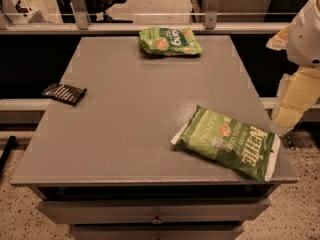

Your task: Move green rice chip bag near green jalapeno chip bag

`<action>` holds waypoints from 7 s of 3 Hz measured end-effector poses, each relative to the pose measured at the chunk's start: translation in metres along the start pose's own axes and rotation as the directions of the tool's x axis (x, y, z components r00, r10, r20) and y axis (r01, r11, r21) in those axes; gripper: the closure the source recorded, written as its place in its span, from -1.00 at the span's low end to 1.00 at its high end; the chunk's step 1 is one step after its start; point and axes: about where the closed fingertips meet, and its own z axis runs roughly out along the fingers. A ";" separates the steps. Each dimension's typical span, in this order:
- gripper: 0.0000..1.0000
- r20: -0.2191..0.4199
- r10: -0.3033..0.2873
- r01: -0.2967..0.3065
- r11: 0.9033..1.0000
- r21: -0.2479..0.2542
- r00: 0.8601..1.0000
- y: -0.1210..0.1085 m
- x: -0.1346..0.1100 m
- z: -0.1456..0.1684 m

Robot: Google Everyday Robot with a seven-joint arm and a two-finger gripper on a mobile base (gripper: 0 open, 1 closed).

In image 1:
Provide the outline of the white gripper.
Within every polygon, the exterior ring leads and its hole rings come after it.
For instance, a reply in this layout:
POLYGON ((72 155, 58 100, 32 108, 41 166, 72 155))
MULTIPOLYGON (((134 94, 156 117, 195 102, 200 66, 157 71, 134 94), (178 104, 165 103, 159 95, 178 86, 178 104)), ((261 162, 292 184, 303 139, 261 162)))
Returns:
POLYGON ((282 128, 293 128, 304 113, 320 98, 320 9, 319 0, 308 0, 287 25, 271 37, 266 47, 287 49, 289 61, 299 67, 293 74, 284 74, 277 91, 272 121, 282 128))

